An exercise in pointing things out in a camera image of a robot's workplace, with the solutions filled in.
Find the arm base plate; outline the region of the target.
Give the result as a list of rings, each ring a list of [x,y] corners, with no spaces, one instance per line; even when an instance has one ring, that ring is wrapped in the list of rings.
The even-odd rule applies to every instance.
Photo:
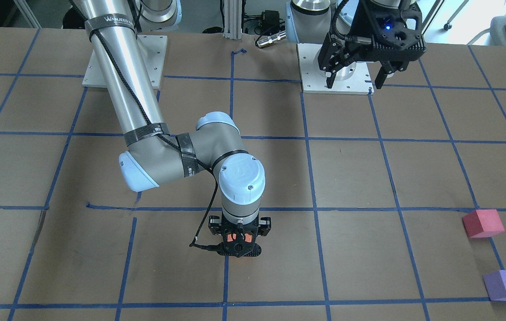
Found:
[[[302,78],[302,91],[313,94],[373,94],[373,83],[367,63],[355,62],[343,67],[335,77],[333,86],[326,85],[325,71],[318,68],[318,53],[321,46],[313,43],[298,43],[298,65]]]
[[[153,89],[161,87],[162,73],[165,63],[167,36],[165,35],[139,35],[135,49],[142,57],[141,62],[133,62],[131,57],[118,57],[116,61],[123,61],[133,68],[146,70]],[[93,51],[87,65],[82,81],[84,87],[106,89],[108,86],[104,79],[102,67],[98,61],[98,55]]]

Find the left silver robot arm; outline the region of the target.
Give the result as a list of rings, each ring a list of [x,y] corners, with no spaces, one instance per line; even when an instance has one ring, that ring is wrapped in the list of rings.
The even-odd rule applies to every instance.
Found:
[[[414,0],[292,0],[286,8],[306,93],[371,95],[426,52]]]

